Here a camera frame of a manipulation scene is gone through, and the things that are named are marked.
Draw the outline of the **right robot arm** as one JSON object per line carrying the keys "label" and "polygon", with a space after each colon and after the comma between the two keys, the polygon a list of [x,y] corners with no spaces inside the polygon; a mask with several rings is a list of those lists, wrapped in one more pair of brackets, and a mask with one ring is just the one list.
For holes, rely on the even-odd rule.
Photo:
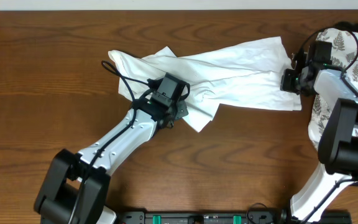
{"label": "right robot arm", "polygon": [[318,222],[342,190],[358,186],[358,91],[344,69],[326,63],[286,69],[280,89],[316,94],[331,110],[318,144],[318,166],[282,215],[284,223]]}

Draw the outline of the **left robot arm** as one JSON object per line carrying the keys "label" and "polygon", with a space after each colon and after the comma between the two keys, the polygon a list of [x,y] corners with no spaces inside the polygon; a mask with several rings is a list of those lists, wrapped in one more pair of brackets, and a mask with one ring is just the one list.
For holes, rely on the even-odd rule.
{"label": "left robot arm", "polygon": [[189,83],[170,74],[147,83],[150,88],[105,136],[77,153],[62,149],[55,155],[34,203],[41,223],[116,222],[105,204],[113,173],[158,130],[188,115]]}

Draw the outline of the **white t-shirt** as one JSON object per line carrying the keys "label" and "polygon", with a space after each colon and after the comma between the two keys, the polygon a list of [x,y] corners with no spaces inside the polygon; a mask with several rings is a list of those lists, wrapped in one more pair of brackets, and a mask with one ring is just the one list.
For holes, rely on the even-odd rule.
{"label": "white t-shirt", "polygon": [[166,73],[190,84],[184,117],[200,132],[214,116],[219,105],[279,111],[301,110],[300,97],[280,89],[283,72],[290,66],[281,37],[244,42],[202,54],[177,57],[169,47],[143,58],[111,50],[109,58],[131,82],[139,97],[147,89],[147,79]]}

